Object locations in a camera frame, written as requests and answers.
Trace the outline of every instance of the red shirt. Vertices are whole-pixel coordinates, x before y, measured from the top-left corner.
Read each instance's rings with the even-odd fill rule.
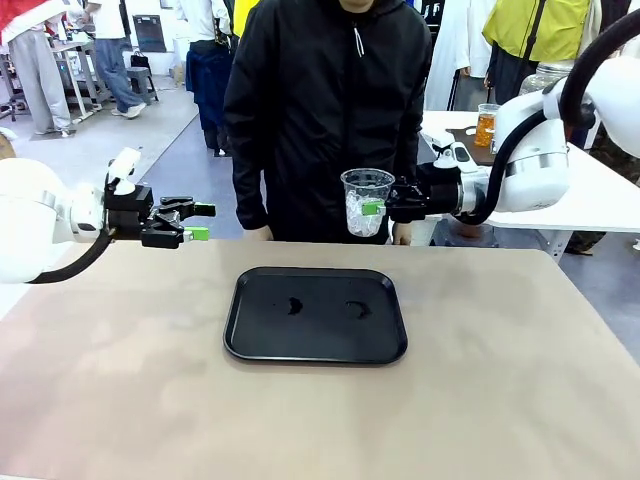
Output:
[[[14,18],[43,4],[46,0],[0,0],[0,36]]]

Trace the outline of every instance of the sneaker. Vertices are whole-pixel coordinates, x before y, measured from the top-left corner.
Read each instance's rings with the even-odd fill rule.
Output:
[[[140,112],[142,112],[142,110],[144,110],[145,108],[147,108],[146,103],[141,103],[140,105],[136,105],[135,107],[130,107],[129,110],[127,110],[127,113],[124,114],[124,116],[131,120],[140,115]]]
[[[69,138],[71,135],[76,133],[76,130],[73,128],[65,128],[63,130],[59,130],[59,132],[62,138]]]

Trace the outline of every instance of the black tray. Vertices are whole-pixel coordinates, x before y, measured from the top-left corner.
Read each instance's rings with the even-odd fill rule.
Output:
[[[224,343],[244,360],[385,365],[407,335],[381,273],[259,267],[238,279]]]

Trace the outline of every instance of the clear plastic cup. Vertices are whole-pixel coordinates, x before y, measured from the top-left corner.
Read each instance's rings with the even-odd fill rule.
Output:
[[[483,103],[478,106],[478,127],[475,144],[478,147],[489,147],[496,128],[496,115],[500,105]]]
[[[383,206],[395,177],[384,170],[356,168],[341,177],[347,202],[347,228],[357,237],[372,237],[382,225],[384,213],[365,214],[366,207]]]

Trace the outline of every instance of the hood drawstring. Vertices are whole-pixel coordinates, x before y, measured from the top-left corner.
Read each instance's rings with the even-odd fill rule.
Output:
[[[358,50],[358,55],[360,58],[364,57],[364,45],[362,44],[362,38],[360,37],[360,32],[358,32],[358,27],[353,26],[353,33],[356,35],[356,49]]]

